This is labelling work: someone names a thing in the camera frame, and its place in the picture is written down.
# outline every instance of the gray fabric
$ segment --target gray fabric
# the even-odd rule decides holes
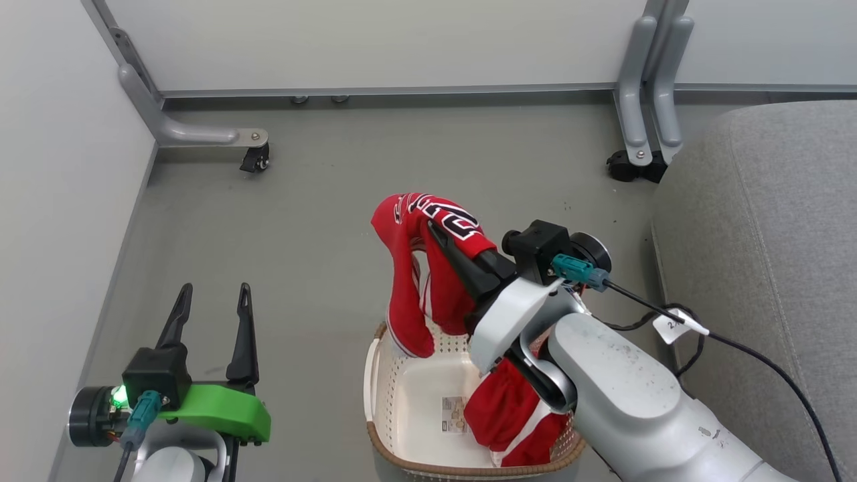
[[[783,367],[843,478],[857,481],[857,102],[718,118],[667,170],[652,226],[667,300]],[[695,348],[686,335],[680,363]],[[772,466],[832,480],[812,422],[774,371],[709,340],[685,382]]]

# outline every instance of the brown basket rim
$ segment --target brown basket rim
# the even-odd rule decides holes
[[[379,340],[384,332],[387,331],[387,324],[382,323],[375,330],[375,338]],[[396,467],[414,472],[434,473],[437,475],[454,475],[458,477],[524,477],[527,475],[539,475],[542,473],[551,473],[568,467],[572,462],[576,461],[586,448],[586,441],[582,437],[578,437],[578,443],[574,449],[568,452],[567,455],[559,460],[552,461],[547,464],[523,466],[523,467],[446,467],[433,464],[423,464],[420,462],[412,462],[397,457],[393,452],[387,449],[387,446],[381,441],[381,436],[378,435],[378,430],[375,428],[374,421],[366,422],[366,429],[369,432],[369,440],[372,441],[372,446],[382,457]]]

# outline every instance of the perforated basket wall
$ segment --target perforated basket wall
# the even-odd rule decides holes
[[[429,323],[429,328],[434,335],[435,352],[468,352],[469,347],[466,336],[444,334],[431,322]],[[528,467],[468,468],[423,464],[399,458],[393,453],[393,406],[396,396],[397,376],[408,358],[401,354],[395,347],[392,336],[387,332],[386,326],[383,323],[375,332],[375,338],[378,340],[374,356],[375,360],[367,360],[367,370],[376,373],[374,377],[375,383],[371,383],[373,377],[368,377],[366,383],[373,386],[364,387],[364,398],[369,396],[374,397],[375,400],[374,413],[370,413],[371,409],[367,410],[369,439],[381,456],[393,465],[404,469],[413,478],[441,480],[521,479],[565,468],[577,460],[581,452],[583,452],[586,443],[574,431],[570,420],[566,430],[560,435],[560,438],[554,445],[551,451],[551,462],[548,464]],[[375,366],[373,370],[369,367],[370,363]]]

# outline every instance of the label inside basket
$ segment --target label inside basket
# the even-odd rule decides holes
[[[464,398],[460,396],[443,397],[443,409],[440,412],[440,430],[446,433],[467,433],[464,421]]]

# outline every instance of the basket handle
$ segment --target basket handle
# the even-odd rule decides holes
[[[369,352],[366,353],[366,366],[363,368],[363,414],[366,415],[367,422],[375,419],[375,404],[372,399],[375,393],[375,359],[378,358],[380,341],[378,338],[372,340]]]

